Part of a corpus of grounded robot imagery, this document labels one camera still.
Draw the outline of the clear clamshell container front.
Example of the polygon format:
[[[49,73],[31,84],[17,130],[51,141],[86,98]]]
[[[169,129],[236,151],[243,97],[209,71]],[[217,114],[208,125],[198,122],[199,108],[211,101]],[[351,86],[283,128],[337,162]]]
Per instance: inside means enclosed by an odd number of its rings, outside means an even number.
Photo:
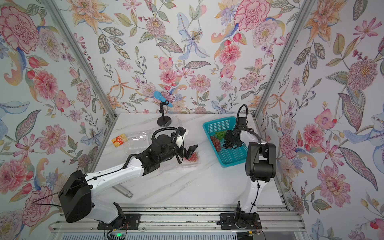
[[[184,158],[179,164],[176,157],[161,164],[160,171],[162,173],[176,173],[181,169],[196,168],[200,164],[200,153],[196,149],[189,159]]]

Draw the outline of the red grape bunch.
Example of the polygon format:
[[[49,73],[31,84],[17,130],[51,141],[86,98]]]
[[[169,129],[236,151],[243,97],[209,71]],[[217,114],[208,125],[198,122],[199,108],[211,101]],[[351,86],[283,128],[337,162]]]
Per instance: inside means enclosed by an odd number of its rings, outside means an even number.
[[[217,153],[221,151],[221,142],[216,136],[210,136],[211,142]]]

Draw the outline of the teal plastic mesh basket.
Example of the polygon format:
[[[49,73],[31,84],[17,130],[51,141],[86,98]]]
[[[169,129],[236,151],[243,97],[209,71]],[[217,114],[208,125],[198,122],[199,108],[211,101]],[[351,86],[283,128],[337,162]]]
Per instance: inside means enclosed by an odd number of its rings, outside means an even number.
[[[245,144],[238,147],[226,140],[228,133],[234,130],[235,123],[235,117],[226,117],[203,124],[203,129],[223,168],[242,164],[247,158],[248,147]]]

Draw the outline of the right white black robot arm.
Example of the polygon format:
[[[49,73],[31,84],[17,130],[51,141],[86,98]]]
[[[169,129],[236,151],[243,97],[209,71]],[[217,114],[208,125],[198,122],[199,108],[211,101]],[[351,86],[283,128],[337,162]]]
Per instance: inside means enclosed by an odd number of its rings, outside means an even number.
[[[233,214],[220,214],[217,225],[222,230],[261,229],[257,203],[266,183],[276,175],[276,146],[263,142],[261,137],[247,126],[247,118],[237,117],[233,130],[224,137],[224,148],[247,146],[245,173],[249,177],[246,188],[238,200]]]

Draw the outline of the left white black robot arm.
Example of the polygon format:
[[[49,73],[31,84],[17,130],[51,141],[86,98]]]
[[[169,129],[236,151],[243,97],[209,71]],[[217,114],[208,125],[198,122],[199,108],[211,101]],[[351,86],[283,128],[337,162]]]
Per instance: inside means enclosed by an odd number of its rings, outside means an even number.
[[[143,152],[131,154],[125,163],[109,169],[84,174],[76,171],[70,175],[58,198],[67,223],[92,219],[111,226],[114,230],[128,224],[118,203],[98,199],[105,190],[133,178],[140,178],[157,170],[161,163],[176,158],[179,164],[188,160],[198,145],[185,147],[183,127],[166,127],[156,130],[151,145]]]

